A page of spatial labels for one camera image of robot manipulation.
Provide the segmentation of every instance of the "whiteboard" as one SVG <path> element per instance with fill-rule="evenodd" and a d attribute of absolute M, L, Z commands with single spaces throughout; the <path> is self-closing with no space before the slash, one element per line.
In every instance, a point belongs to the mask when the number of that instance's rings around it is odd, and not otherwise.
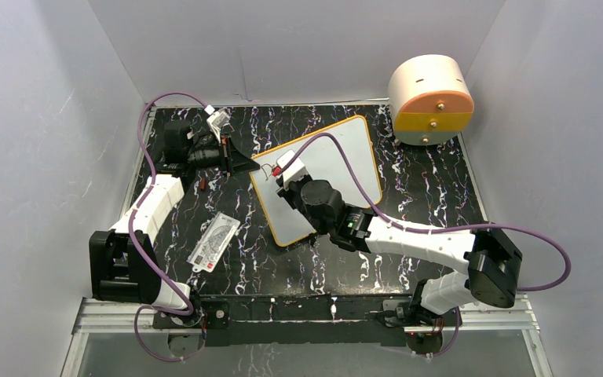
<path fill-rule="evenodd" d="M 276 160 L 285 152 L 297 151 L 309 137 L 321 132 L 332 134 L 338 139 L 364 190 L 374 203 L 379 202 L 382 198 L 382 190 L 373 154 L 373 143 L 371 143 L 371 137 L 368 134 L 366 119 L 361 115 L 342 120 L 322 130 L 260 153 L 254 156 L 253 160 L 261 166 L 265 163 L 276 165 Z M 341 192 L 346 203 L 368 207 L 367 201 L 357 190 L 352 177 L 350 177 L 341 154 L 329 137 L 316 139 L 299 158 L 304 162 L 306 170 L 313 179 L 328 180 L 334 189 Z M 285 199 L 277 196 L 278 185 L 276 179 L 274 177 L 267 179 L 269 168 L 267 166 L 263 168 L 267 174 L 263 169 L 260 169 L 251 172 L 250 179 L 265 211 L 276 244 L 285 247 L 314 233 L 315 229 L 306 221 L 304 216 L 297 210 L 290 208 Z"/>

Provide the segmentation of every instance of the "white wall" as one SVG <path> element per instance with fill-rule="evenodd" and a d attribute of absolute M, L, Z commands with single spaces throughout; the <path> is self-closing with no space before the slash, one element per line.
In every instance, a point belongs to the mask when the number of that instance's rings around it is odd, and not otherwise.
<path fill-rule="evenodd" d="M 144 98 L 235 104 L 387 97 L 398 65 L 427 53 L 465 74 L 504 0 L 89 2 Z"/>
<path fill-rule="evenodd" d="M 466 81 L 490 219 L 546 232 L 572 257 L 565 284 L 531 294 L 551 367 L 603 375 L 603 0 L 507 2 Z M 553 249 L 515 240 L 522 285 L 561 273 Z"/>
<path fill-rule="evenodd" d="M 142 103 L 86 0 L 0 0 L 0 375 L 59 375 Z"/>

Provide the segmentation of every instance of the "white enclosure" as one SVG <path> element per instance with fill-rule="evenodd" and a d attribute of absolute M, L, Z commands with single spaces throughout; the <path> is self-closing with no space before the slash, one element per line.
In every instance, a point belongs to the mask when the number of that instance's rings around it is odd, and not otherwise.
<path fill-rule="evenodd" d="M 489 220 L 546 232 L 572 257 L 564 284 L 530 294 L 551 367 L 603 375 L 603 1 L 507 2 L 466 81 Z M 513 240 L 522 285 L 560 275 L 554 249 Z"/>
<path fill-rule="evenodd" d="M 0 0 L 0 375 L 61 370 L 143 98 L 385 97 L 428 53 L 453 57 L 475 100 L 464 136 L 490 220 L 549 233 L 574 262 L 530 294 L 554 374 L 603 375 L 603 0 Z M 521 285 L 561 273 L 513 239 Z"/>
<path fill-rule="evenodd" d="M 0 0 L 0 375 L 59 375 L 141 106 L 86 0 Z"/>
<path fill-rule="evenodd" d="M 387 97 L 399 64 L 426 53 L 465 74 L 504 0 L 89 2 L 142 97 L 246 104 Z"/>

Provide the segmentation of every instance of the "black bracket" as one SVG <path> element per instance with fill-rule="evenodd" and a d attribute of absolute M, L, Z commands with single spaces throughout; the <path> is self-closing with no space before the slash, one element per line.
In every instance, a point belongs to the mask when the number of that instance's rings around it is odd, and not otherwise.
<path fill-rule="evenodd" d="M 176 329 L 176 328 L 200 328 L 203 325 L 207 329 L 228 328 L 230 323 L 230 303 L 225 299 L 220 298 L 204 298 L 200 301 L 199 295 L 196 300 L 192 300 L 196 308 L 193 315 L 187 317 L 174 316 L 171 314 L 163 315 L 157 312 L 154 315 L 153 328 L 157 329 Z M 198 321 L 197 313 L 202 313 L 204 318 Z"/>
<path fill-rule="evenodd" d="M 478 301 L 497 308 L 511 308 L 517 294 L 521 251 L 502 229 L 478 230 L 468 261 L 466 288 Z"/>
<path fill-rule="evenodd" d="M 149 236 L 135 236 L 149 258 L 156 260 Z M 127 264 L 118 263 L 126 257 Z M 89 238 L 91 288 L 98 300 L 153 303 L 160 292 L 160 277 L 140 256 L 128 235 L 114 230 L 96 231 Z"/>
<path fill-rule="evenodd" d="M 394 298 L 383 301 L 382 311 L 375 319 L 389 327 L 433 326 L 442 316 L 422 307 L 422 292 L 426 281 L 424 279 L 417 283 L 411 299 Z"/>
<path fill-rule="evenodd" d="M 220 139 L 209 131 L 191 134 L 191 123 L 173 120 L 163 126 L 163 154 L 165 159 L 155 165 L 159 174 L 180 178 L 184 192 L 188 191 L 198 169 L 218 167 L 231 176 L 260 169 L 260 164 L 245 156 L 232 143 L 228 134 Z"/>

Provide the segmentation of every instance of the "glass panel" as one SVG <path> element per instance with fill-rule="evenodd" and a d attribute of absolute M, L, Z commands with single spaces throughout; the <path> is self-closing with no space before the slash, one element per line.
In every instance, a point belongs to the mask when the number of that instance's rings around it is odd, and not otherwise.
<path fill-rule="evenodd" d="M 172 356 L 167 334 L 142 336 L 151 348 Z M 446 331 L 445 338 L 450 336 Z M 191 335 L 170 344 L 179 350 L 197 347 L 197 342 L 198 337 Z M 396 351 L 376 344 L 273 343 L 212 347 L 183 363 L 165 363 L 147 355 L 133 334 L 94 333 L 89 335 L 79 375 L 535 375 L 520 330 L 462 331 L 452 350 L 431 362 Z"/>

